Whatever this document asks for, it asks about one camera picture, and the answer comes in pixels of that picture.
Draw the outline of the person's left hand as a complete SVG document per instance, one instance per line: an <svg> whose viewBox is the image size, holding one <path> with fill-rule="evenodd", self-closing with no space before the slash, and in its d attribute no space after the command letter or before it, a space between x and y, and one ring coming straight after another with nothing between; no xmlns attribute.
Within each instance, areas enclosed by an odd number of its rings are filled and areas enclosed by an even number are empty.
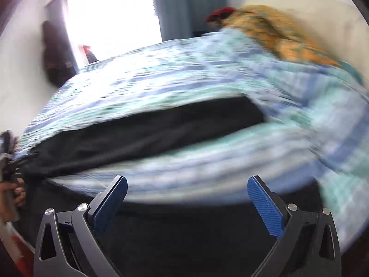
<svg viewBox="0 0 369 277"><path fill-rule="evenodd" d="M18 178L15 183L1 182L1 219L4 223L15 220L16 209L25 204L24 185L22 178Z"/></svg>

